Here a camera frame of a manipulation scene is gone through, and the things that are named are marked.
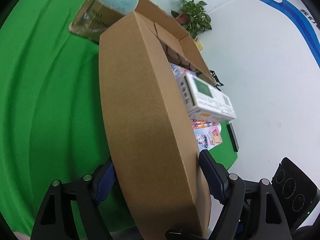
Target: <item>green leaves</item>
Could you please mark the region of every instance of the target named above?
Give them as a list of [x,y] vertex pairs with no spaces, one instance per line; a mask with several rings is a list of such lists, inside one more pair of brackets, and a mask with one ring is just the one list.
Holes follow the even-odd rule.
[[[206,2],[200,1],[195,3],[195,0],[187,1],[181,0],[180,13],[184,17],[190,18],[190,21],[182,25],[194,39],[200,33],[204,33],[206,30],[211,30],[211,18],[206,14],[203,6],[207,5]],[[180,14],[179,12],[171,10],[173,17],[177,17]]]
[[208,22],[211,22],[211,18],[210,18],[210,16],[209,15],[205,15],[205,19],[208,21]]
[[171,15],[172,15],[174,18],[176,18],[176,17],[179,16],[179,13],[176,12],[176,11],[171,10]]
[[205,1],[200,1],[200,2],[198,2],[198,4],[200,4],[202,6],[207,5],[207,3]]

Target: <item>blue stripe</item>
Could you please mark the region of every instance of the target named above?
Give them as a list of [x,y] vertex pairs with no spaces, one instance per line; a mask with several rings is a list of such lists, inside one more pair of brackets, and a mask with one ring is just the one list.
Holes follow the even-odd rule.
[[320,43],[316,35],[315,30],[313,29],[310,21],[296,8],[292,3],[287,0],[282,0],[280,3],[274,0],[260,0],[267,5],[279,10],[285,14],[298,28],[303,38],[311,50],[312,55],[314,56],[318,66],[320,67]]

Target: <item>brown cardboard box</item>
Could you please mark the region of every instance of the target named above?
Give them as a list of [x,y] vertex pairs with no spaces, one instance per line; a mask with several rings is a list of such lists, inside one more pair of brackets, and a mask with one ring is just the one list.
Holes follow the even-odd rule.
[[[170,62],[193,71],[203,80],[216,85],[193,39],[174,18],[149,0],[139,0],[135,9],[158,37]],[[85,0],[69,25],[71,33],[99,43],[100,35],[124,15],[101,0]]]
[[205,236],[211,199],[168,59],[209,70],[188,33],[148,0],[100,36],[101,106],[124,198],[145,240],[170,228]]

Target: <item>packaged item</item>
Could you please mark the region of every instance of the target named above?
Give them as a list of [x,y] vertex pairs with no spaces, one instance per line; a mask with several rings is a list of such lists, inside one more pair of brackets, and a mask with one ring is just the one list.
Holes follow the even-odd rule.
[[172,68],[172,72],[173,72],[173,75],[175,78],[182,76],[184,73],[190,73],[191,75],[196,76],[195,72],[192,72],[186,68],[180,67],[180,66],[173,64],[173,63],[170,63],[170,62],[169,62],[169,64]]
[[99,43],[100,35],[123,16],[101,0],[85,0],[68,30]]
[[191,122],[192,122],[193,130],[216,125],[215,122],[200,121],[200,120],[195,120],[195,119],[191,119]]
[[216,125],[194,130],[199,151],[210,150],[222,143],[219,129]]
[[177,84],[191,119],[228,122],[236,118],[229,97],[207,82],[185,73]]

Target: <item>metal screw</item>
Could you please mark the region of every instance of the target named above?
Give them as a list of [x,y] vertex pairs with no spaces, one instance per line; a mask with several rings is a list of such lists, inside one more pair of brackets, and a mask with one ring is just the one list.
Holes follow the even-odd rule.
[[84,181],[89,181],[90,179],[92,179],[92,176],[90,174],[87,174],[87,175],[83,176],[83,180]]
[[54,180],[52,182],[52,186],[54,186],[54,187],[58,186],[59,184],[60,184],[60,181],[58,181],[58,180]]
[[268,179],[262,179],[261,182],[264,185],[269,185],[269,183],[270,183],[270,181]]
[[237,176],[237,174],[231,173],[231,174],[229,175],[229,178],[232,179],[232,180],[237,180],[237,179],[238,179],[238,176]]

